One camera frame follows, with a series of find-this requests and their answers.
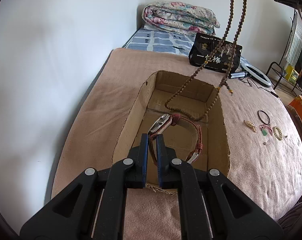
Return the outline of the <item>yellow box on rack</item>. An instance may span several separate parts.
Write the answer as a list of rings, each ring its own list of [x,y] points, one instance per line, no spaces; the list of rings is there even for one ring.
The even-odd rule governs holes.
[[[299,77],[299,73],[295,70],[295,68],[289,64],[286,67],[285,72],[285,80],[293,85],[296,84],[297,79]]]

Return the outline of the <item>black clothes rack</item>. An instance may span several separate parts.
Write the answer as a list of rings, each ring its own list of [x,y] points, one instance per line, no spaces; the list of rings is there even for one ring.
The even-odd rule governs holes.
[[[270,76],[273,89],[283,87],[296,94],[297,89],[302,94],[302,88],[297,84],[300,74],[295,66],[302,52],[302,19],[297,9],[294,10],[292,25],[285,50],[279,62],[273,61],[266,72]]]

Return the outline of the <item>striped hanging towel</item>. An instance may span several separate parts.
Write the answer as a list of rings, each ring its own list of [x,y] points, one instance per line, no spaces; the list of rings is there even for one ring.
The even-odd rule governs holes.
[[[284,58],[294,67],[302,51],[302,19],[297,11],[294,12],[292,31],[289,36],[288,46]]]

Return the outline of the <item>striped grey trousers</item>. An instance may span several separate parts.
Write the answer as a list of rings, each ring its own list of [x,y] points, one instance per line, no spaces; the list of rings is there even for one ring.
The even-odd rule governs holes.
[[[295,204],[278,220],[283,239],[302,239],[302,201]]]

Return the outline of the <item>open cardboard box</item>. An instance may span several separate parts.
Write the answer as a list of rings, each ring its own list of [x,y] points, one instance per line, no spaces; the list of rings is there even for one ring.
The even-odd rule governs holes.
[[[164,103],[186,81],[187,77],[174,72],[158,71],[140,87],[131,107],[112,154],[116,163],[127,157],[129,150],[140,144],[141,136],[150,130],[154,122],[170,111]],[[229,146],[220,98],[215,96],[213,85],[195,79],[187,85],[181,95],[170,102],[171,107],[179,108],[198,118],[212,106],[208,115],[197,123],[180,120],[175,126],[163,131],[164,142],[173,148],[178,158],[186,160],[195,148],[197,132],[195,125],[202,129],[202,152],[192,162],[193,168],[207,171],[216,168],[224,175],[229,171]]]

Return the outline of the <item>folded floral quilt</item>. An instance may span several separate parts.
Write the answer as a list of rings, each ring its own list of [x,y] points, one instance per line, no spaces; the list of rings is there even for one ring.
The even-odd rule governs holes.
[[[220,28],[212,10],[183,2],[152,2],[143,9],[142,20],[158,30],[184,35],[215,35]]]

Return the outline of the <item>blue checkered bed sheet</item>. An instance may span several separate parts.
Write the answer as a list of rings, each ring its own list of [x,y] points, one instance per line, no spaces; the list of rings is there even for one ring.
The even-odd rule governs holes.
[[[181,56],[189,56],[194,44],[196,35],[183,35],[168,33],[156,30],[139,29],[131,39],[124,45],[124,48],[158,53],[169,53]],[[235,72],[240,63],[249,63],[241,56],[242,46],[236,45],[236,55],[231,72]]]

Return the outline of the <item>black snack bag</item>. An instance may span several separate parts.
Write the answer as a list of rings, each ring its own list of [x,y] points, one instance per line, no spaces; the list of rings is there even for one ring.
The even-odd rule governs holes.
[[[207,60],[208,64],[205,68],[225,73],[227,71],[228,64],[231,63],[231,42],[224,41],[222,46],[218,48],[212,58],[209,59],[210,53],[220,41],[221,39],[218,37],[197,33],[188,56],[190,64],[195,67],[200,67]]]

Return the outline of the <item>red strap wristwatch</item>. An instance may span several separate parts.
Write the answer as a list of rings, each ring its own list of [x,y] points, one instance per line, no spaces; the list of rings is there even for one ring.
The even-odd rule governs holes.
[[[202,127],[182,115],[167,114],[160,116],[148,131],[149,152],[154,164],[159,157],[156,156],[153,141],[158,135],[167,135],[169,146],[177,148],[177,152],[186,158],[188,163],[194,162],[202,152]]]

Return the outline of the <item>dark blue bangle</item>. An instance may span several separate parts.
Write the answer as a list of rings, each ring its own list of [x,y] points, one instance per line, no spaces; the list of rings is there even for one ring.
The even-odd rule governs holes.
[[[270,125],[270,117],[265,111],[258,110],[257,116],[264,125]]]

